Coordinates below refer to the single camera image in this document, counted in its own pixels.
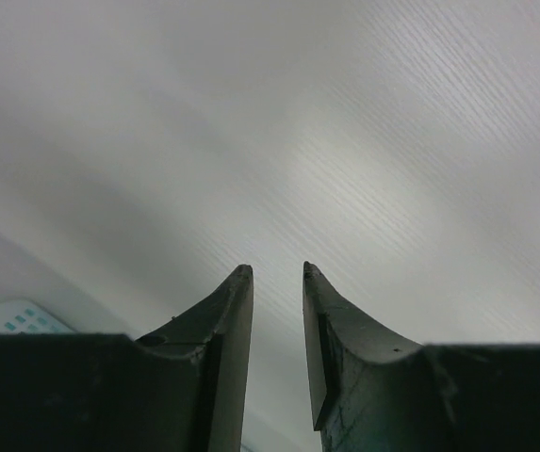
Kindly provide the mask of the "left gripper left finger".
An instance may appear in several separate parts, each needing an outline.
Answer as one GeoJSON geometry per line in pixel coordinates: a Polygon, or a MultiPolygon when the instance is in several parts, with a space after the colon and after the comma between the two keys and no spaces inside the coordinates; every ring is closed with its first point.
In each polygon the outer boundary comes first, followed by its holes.
{"type": "Polygon", "coordinates": [[[237,451],[254,273],[139,339],[0,334],[0,451],[237,451]]]}

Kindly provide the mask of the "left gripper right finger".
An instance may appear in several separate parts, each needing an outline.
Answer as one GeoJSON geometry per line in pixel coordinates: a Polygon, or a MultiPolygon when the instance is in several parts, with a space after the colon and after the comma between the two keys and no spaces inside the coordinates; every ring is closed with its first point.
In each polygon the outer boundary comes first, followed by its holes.
{"type": "Polygon", "coordinates": [[[540,344],[422,345],[303,266],[313,427],[326,451],[540,451],[540,344]]]}

